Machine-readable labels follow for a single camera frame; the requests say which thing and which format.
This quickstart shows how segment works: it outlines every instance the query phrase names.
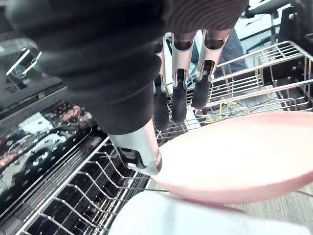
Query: robotic hand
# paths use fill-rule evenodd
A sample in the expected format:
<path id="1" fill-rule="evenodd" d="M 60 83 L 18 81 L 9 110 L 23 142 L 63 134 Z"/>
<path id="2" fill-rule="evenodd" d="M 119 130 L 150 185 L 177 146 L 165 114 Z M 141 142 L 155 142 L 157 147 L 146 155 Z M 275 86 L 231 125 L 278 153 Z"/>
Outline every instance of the robotic hand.
<path id="1" fill-rule="evenodd" d="M 247 2 L 9 0 L 6 13 L 12 26 L 43 51 L 43 71 L 63 79 L 69 96 L 109 134 L 125 165 L 154 175 L 162 161 L 152 117 L 158 129 L 169 122 L 164 33 L 173 34 L 173 121 L 183 122 L 197 30 L 203 30 L 203 43 L 192 105 L 201 109 L 221 51 Z"/>

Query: pink dish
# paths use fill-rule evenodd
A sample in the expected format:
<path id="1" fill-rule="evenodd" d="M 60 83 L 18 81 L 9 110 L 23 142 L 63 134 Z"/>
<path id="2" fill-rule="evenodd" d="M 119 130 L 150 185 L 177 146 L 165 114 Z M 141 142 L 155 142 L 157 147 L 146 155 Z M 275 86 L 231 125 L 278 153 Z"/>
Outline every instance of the pink dish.
<path id="1" fill-rule="evenodd" d="M 202 204 L 241 204 L 279 197 L 313 181 L 313 114 L 265 113 L 217 122 L 160 150 L 153 178 Z"/>

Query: white towel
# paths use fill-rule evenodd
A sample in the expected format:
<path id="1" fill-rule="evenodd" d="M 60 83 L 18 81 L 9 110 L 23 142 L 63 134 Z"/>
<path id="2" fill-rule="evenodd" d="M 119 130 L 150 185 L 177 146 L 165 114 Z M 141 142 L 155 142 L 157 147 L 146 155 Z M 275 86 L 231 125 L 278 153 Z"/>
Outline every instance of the white towel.
<path id="1" fill-rule="evenodd" d="M 109 235 L 309 235 L 307 228 L 245 213 L 195 205 L 159 193 L 134 196 Z"/>

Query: wire rack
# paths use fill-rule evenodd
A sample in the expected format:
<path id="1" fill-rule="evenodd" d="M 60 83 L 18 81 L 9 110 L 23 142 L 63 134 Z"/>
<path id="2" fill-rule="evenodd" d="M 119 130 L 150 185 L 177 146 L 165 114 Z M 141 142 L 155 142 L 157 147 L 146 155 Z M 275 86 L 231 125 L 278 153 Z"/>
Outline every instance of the wire rack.
<path id="1" fill-rule="evenodd" d="M 231 72 L 231 63 L 251 58 L 256 59 L 255 65 Z M 206 108 L 195 110 L 190 106 L 193 90 L 189 89 L 187 119 L 182 124 L 171 123 L 165 132 L 156 130 L 158 143 L 231 117 L 277 110 L 311 111 L 312 60 L 299 46 L 283 42 L 219 65 L 224 75 L 213 80 Z M 278 79 L 281 66 L 285 70 L 291 66 L 295 76 Z M 169 96 L 169 113 L 171 106 Z M 126 169 L 106 138 L 61 187 L 35 208 L 16 234 L 108 234 L 123 205 L 143 190 L 166 192 L 156 189 L 151 178 Z"/>

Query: dishwasher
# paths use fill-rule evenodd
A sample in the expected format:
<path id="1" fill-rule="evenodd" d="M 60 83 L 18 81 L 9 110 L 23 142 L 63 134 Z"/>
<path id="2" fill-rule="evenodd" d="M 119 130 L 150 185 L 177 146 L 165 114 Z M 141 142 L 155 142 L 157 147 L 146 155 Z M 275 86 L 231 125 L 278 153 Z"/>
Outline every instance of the dishwasher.
<path id="1" fill-rule="evenodd" d="M 239 60 L 248 67 L 232 72 Z M 187 119 L 156 129 L 158 144 L 228 118 L 312 111 L 312 62 L 285 41 L 218 65 L 223 75 L 213 79 L 206 107 L 191 107 L 189 88 Z M 0 112 L 0 235 L 106 235 L 134 195 L 166 192 L 125 168 L 92 115 L 63 99 L 65 87 L 53 86 L 33 93 L 31 103 L 15 104 L 14 112 Z M 171 114 L 170 94 L 167 106 Z"/>

